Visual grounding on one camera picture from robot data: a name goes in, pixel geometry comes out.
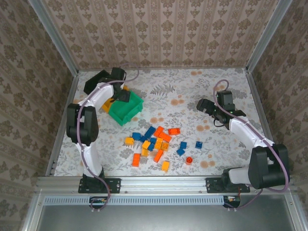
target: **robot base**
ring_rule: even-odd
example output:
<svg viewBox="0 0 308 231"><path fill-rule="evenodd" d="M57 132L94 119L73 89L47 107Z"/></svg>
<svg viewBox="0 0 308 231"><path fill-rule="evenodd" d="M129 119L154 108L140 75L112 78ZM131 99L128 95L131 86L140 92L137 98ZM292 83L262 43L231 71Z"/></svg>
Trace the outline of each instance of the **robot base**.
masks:
<svg viewBox="0 0 308 231"><path fill-rule="evenodd" d="M110 193L120 193L120 178L105 178L103 170L99 177L102 178L109 186ZM83 174L82 179L79 182L78 193L107 193L107 189L99 179L88 177Z"/></svg>

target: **orange lego brick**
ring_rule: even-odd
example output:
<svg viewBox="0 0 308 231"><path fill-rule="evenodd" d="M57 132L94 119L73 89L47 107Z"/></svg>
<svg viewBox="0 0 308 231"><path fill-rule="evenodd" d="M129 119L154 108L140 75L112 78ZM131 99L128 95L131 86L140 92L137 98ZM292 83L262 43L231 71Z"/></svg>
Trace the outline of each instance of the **orange lego brick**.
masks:
<svg viewBox="0 0 308 231"><path fill-rule="evenodd" d="M164 128L163 127L161 127L161 126L159 126L157 129L156 129L156 131L154 132L154 136L155 137L158 137L159 136L159 134L161 133L161 132L163 132L164 131Z"/></svg>
<svg viewBox="0 0 308 231"><path fill-rule="evenodd" d="M170 140L171 140L171 136L165 134L164 132L161 132L158 137L163 138L163 140L166 141L166 142L170 142Z"/></svg>
<svg viewBox="0 0 308 231"><path fill-rule="evenodd" d="M192 159L190 156L187 157L187 158L186 158L186 164L187 164L187 165L191 165L192 162L193 162L192 160L193 160L193 159Z"/></svg>
<svg viewBox="0 0 308 231"><path fill-rule="evenodd" d="M154 157L154 161L158 163L159 159L162 157L163 154L164 154L163 150L158 150L156 156Z"/></svg>
<svg viewBox="0 0 308 231"><path fill-rule="evenodd" d="M163 165L162 165L162 170L165 171L165 172L168 172L168 168L169 168L169 162L164 161Z"/></svg>
<svg viewBox="0 0 308 231"><path fill-rule="evenodd" d="M179 128L170 128L168 129L168 133L169 135L179 135L181 132Z"/></svg>
<svg viewBox="0 0 308 231"><path fill-rule="evenodd" d="M142 148L148 149L148 147L150 146L150 144L151 144L151 142L145 141L145 142L143 143L143 145L142 145Z"/></svg>
<svg viewBox="0 0 308 231"><path fill-rule="evenodd" d="M143 148L143 149L141 150L141 155L147 157L147 156L149 155L149 151L148 151L147 149L144 149L144 148Z"/></svg>
<svg viewBox="0 0 308 231"><path fill-rule="evenodd" d="M139 161L140 161L140 153L135 153L133 157L133 163L131 164L133 167L139 167Z"/></svg>
<svg viewBox="0 0 308 231"><path fill-rule="evenodd" d="M168 148L169 148L169 144L168 143L165 143L165 142L163 142L162 143L162 146L161 146L161 150L163 150L163 151L168 151Z"/></svg>
<svg viewBox="0 0 308 231"><path fill-rule="evenodd" d="M125 145L131 146L133 144L134 144L134 139L133 138L131 138L131 137L126 137L125 138Z"/></svg>
<svg viewBox="0 0 308 231"><path fill-rule="evenodd" d="M111 108L111 105L112 105L111 100L113 100L113 99L112 99L112 98L109 98L109 99L103 104L103 106L102 106L102 109L103 109L106 113L108 113L109 110L110 110L110 108Z"/></svg>

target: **blue lego brick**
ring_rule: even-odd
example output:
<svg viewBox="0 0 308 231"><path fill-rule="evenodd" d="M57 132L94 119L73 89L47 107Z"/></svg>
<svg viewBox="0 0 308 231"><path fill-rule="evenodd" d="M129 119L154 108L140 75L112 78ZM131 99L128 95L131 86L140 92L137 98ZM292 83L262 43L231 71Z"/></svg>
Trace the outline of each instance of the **blue lego brick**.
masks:
<svg viewBox="0 0 308 231"><path fill-rule="evenodd" d="M135 141L139 141L140 138L141 138L141 134L138 133L138 132L133 132L132 138L133 138Z"/></svg>
<svg viewBox="0 0 308 231"><path fill-rule="evenodd" d="M179 154L179 156L182 156L185 153L185 151L180 148L177 150L177 153Z"/></svg>
<svg viewBox="0 0 308 231"><path fill-rule="evenodd" d="M150 146L148 147L149 151L153 151L155 144L151 143Z"/></svg>
<svg viewBox="0 0 308 231"><path fill-rule="evenodd" d="M156 144L156 140L157 140L157 138L154 138L154 137L150 138L150 142L153 143L153 144Z"/></svg>
<svg viewBox="0 0 308 231"><path fill-rule="evenodd" d="M144 136L149 139L151 138L151 136L154 134L155 131L156 129L150 126L150 128L147 130Z"/></svg>
<svg viewBox="0 0 308 231"><path fill-rule="evenodd" d="M147 138L145 136L141 136L140 141L141 142L145 142L147 140Z"/></svg>
<svg viewBox="0 0 308 231"><path fill-rule="evenodd" d="M196 148L201 149L202 148L202 142L197 141L196 142Z"/></svg>
<svg viewBox="0 0 308 231"><path fill-rule="evenodd" d="M186 149L186 147L187 147L187 143L182 141L181 144L180 144L180 148Z"/></svg>

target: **gray panel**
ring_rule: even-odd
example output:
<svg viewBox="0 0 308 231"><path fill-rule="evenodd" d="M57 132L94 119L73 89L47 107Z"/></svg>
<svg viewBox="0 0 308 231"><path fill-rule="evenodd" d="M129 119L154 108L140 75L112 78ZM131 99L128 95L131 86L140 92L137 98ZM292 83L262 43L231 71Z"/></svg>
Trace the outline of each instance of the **gray panel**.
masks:
<svg viewBox="0 0 308 231"><path fill-rule="evenodd" d="M45 206L40 231L293 231L283 195L264 195L236 212L221 205L108 206L91 212L88 206Z"/></svg>

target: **red lego brick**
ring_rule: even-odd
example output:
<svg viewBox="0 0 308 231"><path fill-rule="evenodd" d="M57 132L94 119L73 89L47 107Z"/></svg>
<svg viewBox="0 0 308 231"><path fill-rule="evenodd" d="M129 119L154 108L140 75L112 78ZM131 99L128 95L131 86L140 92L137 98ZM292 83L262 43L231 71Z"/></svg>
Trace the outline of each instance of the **red lego brick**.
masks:
<svg viewBox="0 0 308 231"><path fill-rule="evenodd" d="M156 136L156 137L158 137L159 136L159 134L161 133L161 132L163 132L164 131L164 128L163 127L161 127L161 126L159 126L157 129L156 129L156 131L154 132L154 136Z"/></svg>
<svg viewBox="0 0 308 231"><path fill-rule="evenodd" d="M170 128L168 129L168 133L169 135L179 135L181 132L179 128Z"/></svg>
<svg viewBox="0 0 308 231"><path fill-rule="evenodd" d="M166 142L170 142L171 140L171 136L165 134L164 132L161 132L158 137L162 138Z"/></svg>
<svg viewBox="0 0 308 231"><path fill-rule="evenodd" d="M154 157L154 161L158 163L159 159L162 157L163 154L164 154L163 150L158 150L156 156Z"/></svg>

